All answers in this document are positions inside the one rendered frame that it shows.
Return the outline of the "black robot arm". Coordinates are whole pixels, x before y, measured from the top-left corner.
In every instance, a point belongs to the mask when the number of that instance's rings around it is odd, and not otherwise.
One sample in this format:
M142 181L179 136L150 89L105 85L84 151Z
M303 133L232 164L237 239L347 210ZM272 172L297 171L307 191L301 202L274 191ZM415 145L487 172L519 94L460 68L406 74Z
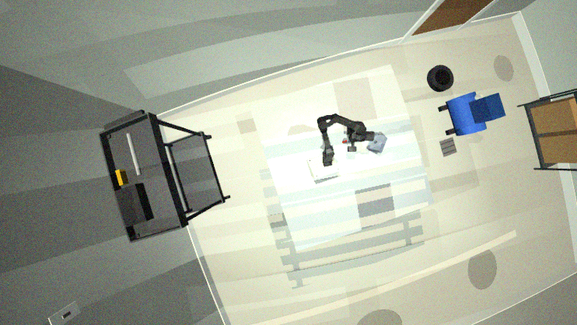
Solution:
M329 121L329 122L326 122ZM325 150L323 153L323 165L333 166L333 158L335 155L334 146L330 145L330 139L328 136L328 127L333 124L341 124L345 127L351 128L356 133L352 134L352 139L357 142L372 142L375 139L374 131L366 131L366 127L362 121L352 121L346 117L342 117L338 114L331 114L319 117L317 119L318 128L320 129L323 140L325 144Z

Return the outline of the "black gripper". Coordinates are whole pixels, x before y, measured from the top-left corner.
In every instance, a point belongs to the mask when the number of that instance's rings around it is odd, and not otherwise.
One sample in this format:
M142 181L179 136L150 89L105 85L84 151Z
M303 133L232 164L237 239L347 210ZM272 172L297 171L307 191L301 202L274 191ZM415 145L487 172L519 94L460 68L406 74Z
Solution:
M351 128L347 128L348 141L351 142L351 146L347 146L348 152L356 152L356 146L355 146L356 141L352 139L353 133L354 131Z

